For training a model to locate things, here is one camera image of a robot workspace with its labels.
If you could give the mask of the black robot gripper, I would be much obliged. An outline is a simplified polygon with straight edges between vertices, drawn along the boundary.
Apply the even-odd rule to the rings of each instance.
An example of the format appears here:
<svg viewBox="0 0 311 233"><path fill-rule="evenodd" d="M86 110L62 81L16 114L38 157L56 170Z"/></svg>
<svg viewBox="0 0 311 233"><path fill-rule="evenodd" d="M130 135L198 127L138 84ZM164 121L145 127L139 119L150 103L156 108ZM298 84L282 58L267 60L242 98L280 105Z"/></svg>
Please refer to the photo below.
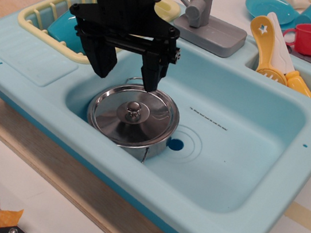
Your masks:
<svg viewBox="0 0 311 233"><path fill-rule="evenodd" d="M142 56L143 87L147 92L157 90L169 64L180 56L176 45L180 32L156 13L160 1L96 0L71 6L76 33L99 77L106 77L115 67L115 50L121 48Z"/></svg>

